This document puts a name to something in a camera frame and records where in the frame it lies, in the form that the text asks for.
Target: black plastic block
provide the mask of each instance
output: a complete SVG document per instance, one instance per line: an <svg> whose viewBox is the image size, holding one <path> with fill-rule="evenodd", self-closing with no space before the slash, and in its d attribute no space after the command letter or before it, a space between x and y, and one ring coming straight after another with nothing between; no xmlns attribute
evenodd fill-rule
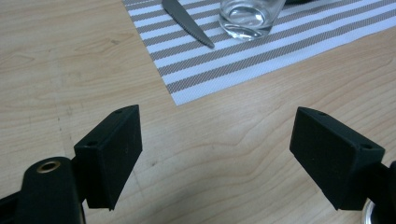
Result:
<svg viewBox="0 0 396 224"><path fill-rule="evenodd" d="M112 112L75 145L90 208L114 209L141 151L138 105Z"/></svg>
<svg viewBox="0 0 396 224"><path fill-rule="evenodd" d="M290 151L335 209L361 210L365 172L381 163L385 149L320 111L299 107Z"/></svg>

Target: placemat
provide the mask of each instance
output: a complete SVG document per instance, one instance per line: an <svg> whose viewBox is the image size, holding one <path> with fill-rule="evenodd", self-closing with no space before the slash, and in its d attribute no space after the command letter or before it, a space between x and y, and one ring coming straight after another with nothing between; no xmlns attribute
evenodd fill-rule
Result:
<svg viewBox="0 0 396 224"><path fill-rule="evenodd" d="M219 26L219 0L179 2L214 49L175 23L161 0L123 0L176 105L396 25L394 0L319 0L285 6L270 35L244 42Z"/></svg>

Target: glass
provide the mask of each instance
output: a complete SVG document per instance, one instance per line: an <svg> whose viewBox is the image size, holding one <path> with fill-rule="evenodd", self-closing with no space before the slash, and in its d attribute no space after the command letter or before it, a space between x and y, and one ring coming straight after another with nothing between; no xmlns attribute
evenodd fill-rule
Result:
<svg viewBox="0 0 396 224"><path fill-rule="evenodd" d="M221 0L219 23L232 37L267 36L286 0Z"/></svg>

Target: wooden table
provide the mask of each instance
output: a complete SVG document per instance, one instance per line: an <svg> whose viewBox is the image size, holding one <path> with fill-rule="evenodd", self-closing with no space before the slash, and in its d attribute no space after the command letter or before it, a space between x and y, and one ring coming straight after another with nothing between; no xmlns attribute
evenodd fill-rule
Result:
<svg viewBox="0 0 396 224"><path fill-rule="evenodd" d="M175 106L121 0L0 2L0 197L110 112L140 105L143 152L88 223L360 223L289 150L298 106L396 160L396 28Z"/></svg>

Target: butter knife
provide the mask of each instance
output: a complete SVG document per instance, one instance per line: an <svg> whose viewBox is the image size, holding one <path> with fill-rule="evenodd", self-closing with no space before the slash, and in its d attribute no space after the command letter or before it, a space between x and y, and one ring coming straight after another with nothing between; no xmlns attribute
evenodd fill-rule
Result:
<svg viewBox="0 0 396 224"><path fill-rule="evenodd" d="M213 49L215 45L177 0L163 0L163 9L190 35Z"/></svg>

